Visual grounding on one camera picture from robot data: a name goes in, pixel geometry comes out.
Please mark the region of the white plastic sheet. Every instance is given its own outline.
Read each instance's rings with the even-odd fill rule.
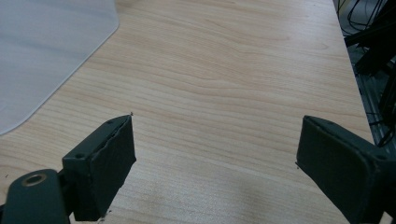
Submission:
[[[118,26],[114,0],[1,0],[0,134],[27,120]]]

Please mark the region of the dark floor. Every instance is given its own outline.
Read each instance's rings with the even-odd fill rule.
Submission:
[[[356,4],[356,0],[350,1],[346,9],[342,13],[339,13],[339,21],[344,36],[355,34],[359,30],[364,29],[366,26],[362,24],[368,23],[373,12],[373,15],[375,15],[377,11],[377,7],[375,7],[375,5],[381,2],[383,3],[378,4],[379,8],[385,4],[385,1],[364,0],[359,1],[358,4]],[[357,46],[348,48],[349,58],[354,69],[355,63],[361,58],[365,51],[366,49],[359,48]],[[365,76],[357,74],[355,70],[355,77],[361,92],[361,99],[363,101],[367,119],[370,123],[374,141],[378,144],[389,130],[389,128],[381,122],[383,118],[381,117],[378,109],[378,103],[387,84],[389,74],[384,71],[379,71],[376,74]],[[389,142],[382,148],[384,148],[389,155],[396,158],[396,137],[389,139]]]

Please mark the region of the wire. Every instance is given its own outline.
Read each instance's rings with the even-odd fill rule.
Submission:
[[[375,19],[376,19],[376,20],[379,20],[379,19],[385,17],[386,15],[388,15],[388,14],[389,14],[393,9],[395,9],[395,8],[396,8],[396,6],[391,7],[389,10],[387,10],[386,12],[384,12],[382,15],[380,15],[380,16],[378,16],[378,17],[375,17]]]
[[[344,0],[343,1],[343,3],[341,3],[341,0],[338,0],[338,3],[337,3],[337,17],[338,17],[338,20],[340,20],[340,10],[341,10],[341,8],[344,6],[344,3],[346,2],[347,0]]]
[[[384,122],[384,120],[378,120],[378,121],[374,121],[374,122],[369,123],[369,125],[373,126],[373,125],[376,125],[376,124],[380,124],[382,122]]]
[[[382,4],[384,2],[384,0],[378,0],[375,3],[375,7],[374,7],[374,9],[373,9],[368,21],[366,23],[361,23],[361,22],[356,22],[356,21],[352,20],[353,12],[355,11],[355,8],[356,8],[356,6],[358,5],[358,3],[360,1],[361,0],[357,0],[355,2],[355,4],[353,5],[352,9],[350,9],[350,11],[349,11],[349,13],[347,14],[347,17],[346,17],[347,21],[349,22],[350,27],[352,27],[353,29],[355,29],[357,31],[365,30],[365,29],[367,29],[370,26],[370,24],[372,23],[372,20],[375,20],[376,16],[378,15],[378,13],[379,13],[379,11],[381,9],[381,6],[382,6]]]
[[[384,137],[382,137],[382,139],[379,141],[377,146],[384,147],[387,143],[389,143],[393,139],[394,136],[395,136],[395,128],[392,127],[385,133]]]
[[[345,36],[349,36],[349,35],[353,35],[352,33],[346,31],[343,27],[341,27],[341,30],[342,30],[344,33],[346,33],[346,35],[344,35],[344,37],[345,37]]]

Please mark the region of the wood grain surface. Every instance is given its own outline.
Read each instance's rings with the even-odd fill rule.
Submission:
[[[133,111],[137,163],[100,223],[347,223],[295,165],[304,115],[372,141],[332,1],[116,4],[119,30],[0,136],[0,203]]]

